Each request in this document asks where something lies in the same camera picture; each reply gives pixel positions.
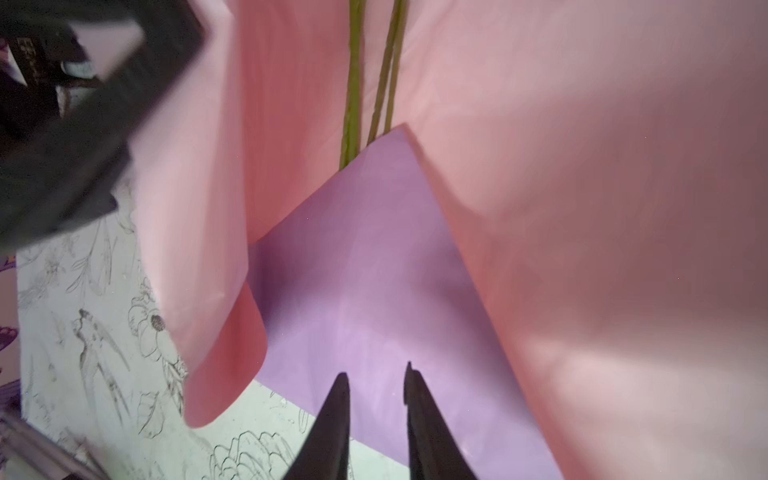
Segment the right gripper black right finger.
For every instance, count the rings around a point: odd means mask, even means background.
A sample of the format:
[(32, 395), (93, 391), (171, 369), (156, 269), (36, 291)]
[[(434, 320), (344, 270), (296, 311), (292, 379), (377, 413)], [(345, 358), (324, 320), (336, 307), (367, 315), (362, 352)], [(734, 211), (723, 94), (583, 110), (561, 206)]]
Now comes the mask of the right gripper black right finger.
[(410, 478), (470, 479), (477, 477), (461, 454), (419, 370), (407, 364), (404, 379)]

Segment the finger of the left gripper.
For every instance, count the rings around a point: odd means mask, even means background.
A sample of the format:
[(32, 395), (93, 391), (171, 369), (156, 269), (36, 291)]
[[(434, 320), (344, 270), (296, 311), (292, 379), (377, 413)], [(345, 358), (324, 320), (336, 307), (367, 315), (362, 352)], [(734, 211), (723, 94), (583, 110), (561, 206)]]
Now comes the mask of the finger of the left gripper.
[(4, 1), (1, 35), (59, 44), (77, 23), (134, 22), (142, 39), (64, 114), (42, 83), (1, 80), (1, 251), (77, 230), (118, 207), (112, 188), (127, 141), (200, 51), (203, 28), (186, 1)]

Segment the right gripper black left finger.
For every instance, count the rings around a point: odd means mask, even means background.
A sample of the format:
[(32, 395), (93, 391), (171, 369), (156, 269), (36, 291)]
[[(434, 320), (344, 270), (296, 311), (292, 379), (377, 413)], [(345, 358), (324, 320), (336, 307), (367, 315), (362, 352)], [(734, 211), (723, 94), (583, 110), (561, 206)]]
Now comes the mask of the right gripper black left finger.
[(347, 480), (350, 439), (350, 389), (339, 373), (284, 480)]

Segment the pink purple wrapping paper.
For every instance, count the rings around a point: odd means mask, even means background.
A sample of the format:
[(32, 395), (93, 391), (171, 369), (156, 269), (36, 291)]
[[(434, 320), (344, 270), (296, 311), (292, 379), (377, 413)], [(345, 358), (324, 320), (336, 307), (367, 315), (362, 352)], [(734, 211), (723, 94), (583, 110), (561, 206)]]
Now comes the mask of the pink purple wrapping paper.
[[(247, 244), (338, 168), (349, 7), (193, 9), (131, 147), (199, 427), (263, 355)], [(765, 2), (413, 1), (394, 119), (567, 477), (766, 477)]]

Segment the blue fake flower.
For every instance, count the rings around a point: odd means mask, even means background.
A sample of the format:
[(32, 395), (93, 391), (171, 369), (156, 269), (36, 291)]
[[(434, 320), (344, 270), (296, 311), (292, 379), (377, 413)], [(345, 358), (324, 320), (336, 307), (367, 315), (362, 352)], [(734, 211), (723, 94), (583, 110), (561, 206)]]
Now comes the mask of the blue fake flower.
[(399, 0), (395, 0), (393, 2), (393, 8), (390, 16), (387, 38), (386, 38), (384, 53), (382, 57), (382, 64), (379, 72), (373, 114), (371, 118), (369, 134), (367, 138), (367, 145), (370, 145), (377, 138), (379, 123), (382, 115), (382, 109), (384, 106), (385, 94), (387, 92), (387, 85), (390, 78), (390, 69), (392, 66), (393, 49), (394, 49), (395, 37), (397, 33), (400, 4), (401, 2)]

